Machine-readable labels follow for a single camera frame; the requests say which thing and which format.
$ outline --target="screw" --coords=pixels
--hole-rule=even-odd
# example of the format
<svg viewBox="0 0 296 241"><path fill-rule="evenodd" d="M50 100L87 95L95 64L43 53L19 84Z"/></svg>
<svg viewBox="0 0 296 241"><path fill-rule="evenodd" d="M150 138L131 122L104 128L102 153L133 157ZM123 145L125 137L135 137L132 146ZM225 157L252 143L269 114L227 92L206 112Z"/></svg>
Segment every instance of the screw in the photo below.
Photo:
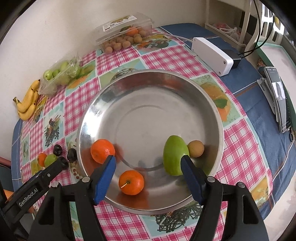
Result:
<svg viewBox="0 0 296 241"><path fill-rule="evenodd" d="M83 179L82 179L82 181L84 182L84 183L88 183L89 181L90 181L90 177L84 177Z"/></svg>
<svg viewBox="0 0 296 241"><path fill-rule="evenodd" d="M237 185L240 187L240 188L244 188L246 185L242 182L238 182Z"/></svg>
<svg viewBox="0 0 296 241"><path fill-rule="evenodd" d="M207 180L208 180L209 182L211 182L211 183L215 182L215 178L214 178L214 177L211 177L211 176L208 177Z"/></svg>
<svg viewBox="0 0 296 241"><path fill-rule="evenodd" d="M59 185L59 182L57 182L57 181L54 181L54 182L52 182L52 184L51 184L51 186L52 186L53 188L57 188L58 185Z"/></svg>

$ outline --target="pink plastic bag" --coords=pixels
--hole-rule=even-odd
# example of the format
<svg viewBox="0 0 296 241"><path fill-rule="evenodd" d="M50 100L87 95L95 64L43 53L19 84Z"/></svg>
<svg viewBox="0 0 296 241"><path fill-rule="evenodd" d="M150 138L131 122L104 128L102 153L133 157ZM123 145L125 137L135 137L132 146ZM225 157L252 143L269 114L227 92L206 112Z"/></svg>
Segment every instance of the pink plastic bag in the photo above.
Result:
<svg viewBox="0 0 296 241"><path fill-rule="evenodd" d="M213 24L213 26L223 31L225 34L227 34L234 40L239 41L240 31L237 29L237 27L231 28L226 23L215 23Z"/></svg>

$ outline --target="stainless steel bowl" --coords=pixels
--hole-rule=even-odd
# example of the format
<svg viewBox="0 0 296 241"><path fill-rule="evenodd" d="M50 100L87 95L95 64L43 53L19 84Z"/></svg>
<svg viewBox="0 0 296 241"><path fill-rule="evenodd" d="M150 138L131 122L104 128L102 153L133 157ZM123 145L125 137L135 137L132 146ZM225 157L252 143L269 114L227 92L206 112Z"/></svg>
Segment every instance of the stainless steel bowl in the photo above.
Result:
<svg viewBox="0 0 296 241"><path fill-rule="evenodd" d="M90 176L100 164L90 154L91 144L104 138L116 150L117 167L106 195L111 205L142 215L176 210L193 198L182 176L163 168L163 147L171 135L186 143L201 140L204 154L196 165L215 175L220 165L224 132L214 102L192 80L165 70L141 70L116 79L94 98L77 133L79 164ZM119 176L135 169L145 179L136 196L123 194Z"/></svg>

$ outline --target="power adapter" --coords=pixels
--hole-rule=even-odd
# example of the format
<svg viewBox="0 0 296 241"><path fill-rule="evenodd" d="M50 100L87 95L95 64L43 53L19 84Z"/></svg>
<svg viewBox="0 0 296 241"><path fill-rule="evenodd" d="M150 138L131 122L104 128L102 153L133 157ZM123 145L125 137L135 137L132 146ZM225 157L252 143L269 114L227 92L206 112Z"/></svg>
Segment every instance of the power adapter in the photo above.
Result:
<svg viewBox="0 0 296 241"><path fill-rule="evenodd" d="M224 76L238 66L241 58L232 50L221 50L205 38L194 37L191 50L218 76Z"/></svg>
<svg viewBox="0 0 296 241"><path fill-rule="evenodd" d="M233 65L231 69L236 69L241 61L241 57L238 56L233 50L231 49L222 49L224 53L226 53L230 58L233 60Z"/></svg>

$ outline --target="container lid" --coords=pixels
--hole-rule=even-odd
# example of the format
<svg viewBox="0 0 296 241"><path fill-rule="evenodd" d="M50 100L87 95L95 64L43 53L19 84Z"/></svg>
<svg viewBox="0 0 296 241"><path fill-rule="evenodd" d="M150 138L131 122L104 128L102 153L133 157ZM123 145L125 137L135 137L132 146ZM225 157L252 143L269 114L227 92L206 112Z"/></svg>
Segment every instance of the container lid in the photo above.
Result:
<svg viewBox="0 0 296 241"><path fill-rule="evenodd" d="M152 24L153 21L151 18L137 12L133 15L126 15L97 27L94 31L94 39L96 44L101 44L117 35L127 33L129 27L140 28Z"/></svg>

